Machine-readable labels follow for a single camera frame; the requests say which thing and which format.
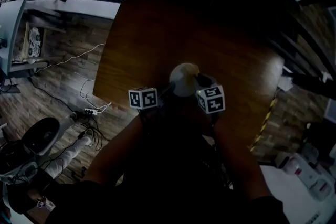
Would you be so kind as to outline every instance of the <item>person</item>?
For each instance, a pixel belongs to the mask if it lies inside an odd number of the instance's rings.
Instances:
[[[225,114],[213,123],[190,104],[142,111],[99,152],[81,182],[59,192],[46,224],[288,223],[254,157],[224,124]],[[202,135],[214,138],[216,150]],[[224,184],[222,163],[233,190]]]

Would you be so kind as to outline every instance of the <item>wooden table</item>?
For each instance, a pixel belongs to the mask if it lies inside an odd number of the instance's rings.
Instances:
[[[239,29],[176,3],[123,0],[93,93],[128,107],[129,89],[164,86],[183,62],[197,64],[223,85],[227,132],[251,144],[274,97],[283,59]]]

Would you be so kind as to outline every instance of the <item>power strip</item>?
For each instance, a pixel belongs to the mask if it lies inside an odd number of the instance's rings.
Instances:
[[[88,115],[97,115],[98,110],[97,109],[84,109],[84,113]]]

